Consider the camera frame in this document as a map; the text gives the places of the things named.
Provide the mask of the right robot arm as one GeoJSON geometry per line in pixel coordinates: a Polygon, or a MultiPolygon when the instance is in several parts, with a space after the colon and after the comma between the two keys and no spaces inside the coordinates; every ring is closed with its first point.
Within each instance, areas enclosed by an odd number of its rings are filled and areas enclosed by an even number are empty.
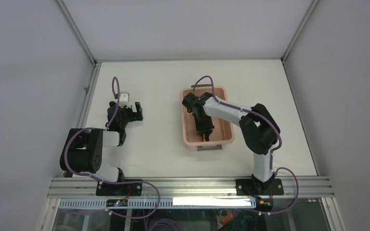
{"type": "Polygon", "coordinates": [[[264,195],[271,190],[275,178],[273,151],[277,149],[275,145],[281,142],[281,138],[278,125],[264,105],[258,103],[251,108],[237,106],[209,92],[201,96],[188,93],[182,105],[193,115],[197,134],[202,141],[209,141],[213,133],[213,117],[238,126],[247,147],[253,152],[253,191],[264,195]]]}

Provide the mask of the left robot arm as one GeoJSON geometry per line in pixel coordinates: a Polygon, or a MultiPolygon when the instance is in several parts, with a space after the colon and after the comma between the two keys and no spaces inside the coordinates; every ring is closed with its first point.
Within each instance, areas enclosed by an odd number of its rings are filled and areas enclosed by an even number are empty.
{"type": "Polygon", "coordinates": [[[128,123],[143,120],[143,109],[139,102],[117,105],[109,102],[106,127],[72,128],[67,136],[61,157],[60,167],[79,176],[88,176],[107,183],[107,189],[113,195],[121,195],[126,189],[122,169],[103,161],[104,147],[122,146],[126,140],[128,123]]]}

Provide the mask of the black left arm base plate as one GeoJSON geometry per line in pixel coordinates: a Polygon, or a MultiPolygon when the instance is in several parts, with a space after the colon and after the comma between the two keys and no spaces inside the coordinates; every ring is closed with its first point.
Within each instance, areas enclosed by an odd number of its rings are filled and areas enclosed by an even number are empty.
{"type": "Polygon", "coordinates": [[[137,180],[127,180],[126,184],[107,184],[98,183],[95,195],[96,196],[141,196],[143,184],[138,183],[137,180]]]}

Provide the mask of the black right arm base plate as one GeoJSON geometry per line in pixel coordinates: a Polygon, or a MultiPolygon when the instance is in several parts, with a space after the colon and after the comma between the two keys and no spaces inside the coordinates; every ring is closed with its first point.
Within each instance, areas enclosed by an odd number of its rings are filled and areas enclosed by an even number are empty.
{"type": "Polygon", "coordinates": [[[269,183],[253,181],[252,179],[236,179],[236,194],[238,196],[270,196],[284,195],[284,188],[280,179],[270,180],[269,183]]]}

